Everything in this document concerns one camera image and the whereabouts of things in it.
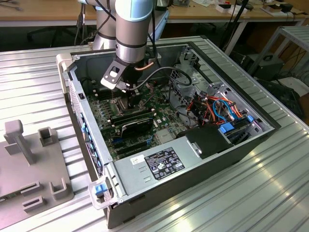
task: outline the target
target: blue latch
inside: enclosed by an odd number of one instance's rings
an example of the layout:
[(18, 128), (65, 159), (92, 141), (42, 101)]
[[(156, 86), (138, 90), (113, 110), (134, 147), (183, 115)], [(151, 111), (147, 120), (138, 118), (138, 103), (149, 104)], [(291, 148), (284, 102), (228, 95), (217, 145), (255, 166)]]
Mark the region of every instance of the blue latch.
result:
[(249, 122), (253, 122), (253, 120), (254, 120), (254, 118), (253, 118), (251, 115), (249, 115), (249, 116), (247, 117), (247, 119), (249, 120)]
[(103, 196), (103, 193), (108, 190), (108, 188), (107, 188), (106, 184), (103, 183), (103, 184), (100, 184), (100, 185), (96, 185), (95, 190), (96, 190), (96, 196), (101, 197), (101, 196)]
[(232, 124), (230, 122), (227, 122), (225, 124), (222, 124), (220, 126), (220, 130), (223, 132), (223, 133), (227, 133), (228, 131), (230, 130), (233, 130), (234, 127), (232, 126)]

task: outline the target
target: gray plastic part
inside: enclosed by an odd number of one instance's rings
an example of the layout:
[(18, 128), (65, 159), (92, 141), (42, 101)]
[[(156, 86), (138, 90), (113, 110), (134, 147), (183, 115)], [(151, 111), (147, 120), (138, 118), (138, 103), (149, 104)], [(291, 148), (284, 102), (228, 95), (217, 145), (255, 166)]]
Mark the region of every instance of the gray plastic part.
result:
[(33, 157), (31, 149), (22, 135), (22, 133), (24, 132), (24, 128), (23, 128), (23, 124), (21, 123), (21, 121), (14, 120), (10, 122), (5, 122), (4, 127), (5, 127), (4, 137), (9, 138), (10, 142), (12, 142), (12, 139), (14, 139), (17, 145), (19, 146), (19, 149), (24, 154), (28, 164), (29, 165), (34, 164), (35, 159)]
[(29, 194), (32, 194), (32, 193), (35, 193), (39, 190), (41, 190), (43, 188), (43, 186), (40, 184), (39, 181), (36, 181), (34, 183), (31, 183), (27, 186), (23, 186), (20, 188), (20, 193), (23, 195), (23, 196), (28, 196)]
[(38, 133), (42, 146), (48, 146), (55, 142), (50, 127), (39, 129)]
[(5, 140), (8, 142), (8, 144), (14, 144), (15, 139), (8, 137), (6, 134), (4, 135)]
[(17, 143), (9, 144), (7, 146), (4, 146), (4, 148), (10, 155), (14, 155), (16, 153), (21, 152)]
[[(45, 146), (42, 146), (40, 141), (42, 134), (35, 133), (25, 136), (25, 143), (29, 146), (33, 159), (36, 161), (30, 166), (21, 151), (9, 155), (8, 142), (0, 143), (0, 199), (5, 199), (0, 202), (0, 230), (74, 197), (57, 132), (53, 129), (48, 129), (48, 131), (53, 143), (48, 143), (49, 145), (45, 143)], [(14, 135), (10, 132), (7, 128), (6, 135), (9, 138)], [(53, 188), (56, 194), (51, 192), (49, 182), (56, 186)], [(28, 205), (29, 209), (23, 204), (40, 196), (44, 204), (37, 201), (31, 206)]]
[(45, 205), (45, 200), (42, 196), (39, 196), (29, 201), (23, 202), (22, 205), (23, 205), (23, 210), (28, 213), (32, 210), (35, 210)]
[(52, 182), (49, 182), (50, 192), (55, 200), (64, 198), (69, 192), (64, 178), (61, 178), (61, 183), (61, 187), (55, 187)]

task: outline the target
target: white box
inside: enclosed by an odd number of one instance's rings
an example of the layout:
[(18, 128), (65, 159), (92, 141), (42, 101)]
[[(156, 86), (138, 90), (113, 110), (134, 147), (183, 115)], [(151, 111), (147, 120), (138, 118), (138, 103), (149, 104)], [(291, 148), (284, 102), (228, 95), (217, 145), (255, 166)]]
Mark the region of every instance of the white box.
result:
[(225, 8), (222, 8), (220, 5), (216, 5), (216, 10), (221, 12), (221, 13), (227, 13), (230, 10), (230, 8), (225, 9)]
[[(241, 6), (236, 5), (235, 11), (234, 11), (234, 15), (237, 15), (237, 14), (238, 14), (238, 11), (240, 10), (240, 8), (241, 8)], [(230, 14), (232, 14), (232, 13), (233, 13), (233, 10), (234, 10), (234, 5), (231, 6), (231, 8), (228, 10), (228, 12), (229, 12)], [(241, 14), (245, 14), (245, 13), (247, 13), (247, 9), (246, 9), (246, 8), (243, 8), (243, 12), (242, 12)]]

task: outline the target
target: warning label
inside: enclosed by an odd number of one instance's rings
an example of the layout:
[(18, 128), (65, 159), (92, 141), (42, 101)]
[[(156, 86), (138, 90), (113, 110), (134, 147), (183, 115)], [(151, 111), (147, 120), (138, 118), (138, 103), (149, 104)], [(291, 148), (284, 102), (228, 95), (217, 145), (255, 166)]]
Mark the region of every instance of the warning label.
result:
[(173, 173), (184, 169), (184, 165), (172, 147), (145, 157), (156, 180), (161, 180)]

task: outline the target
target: slotted aluminum surface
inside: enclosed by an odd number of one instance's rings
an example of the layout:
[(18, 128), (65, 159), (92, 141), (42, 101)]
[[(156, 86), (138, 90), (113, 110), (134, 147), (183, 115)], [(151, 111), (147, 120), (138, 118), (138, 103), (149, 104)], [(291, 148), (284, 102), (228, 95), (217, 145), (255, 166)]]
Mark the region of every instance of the slotted aluminum surface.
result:
[[(202, 49), (282, 128), (241, 162), (110, 231), (309, 231), (308, 127), (210, 41), (187, 37), (157, 43), (186, 41)], [(5, 232), (107, 231), (103, 211), (92, 207), (86, 191), (90, 178), (65, 107), (55, 62), (58, 53), (87, 49), (0, 54), (0, 132), (3, 134), (4, 121), (16, 117), (26, 124), (25, 133), (45, 126), (57, 129), (75, 193), (70, 202)], [(218, 80), (206, 65), (201, 69), (212, 81)]]
[(309, 27), (282, 27), (279, 33), (303, 49), (309, 51)]

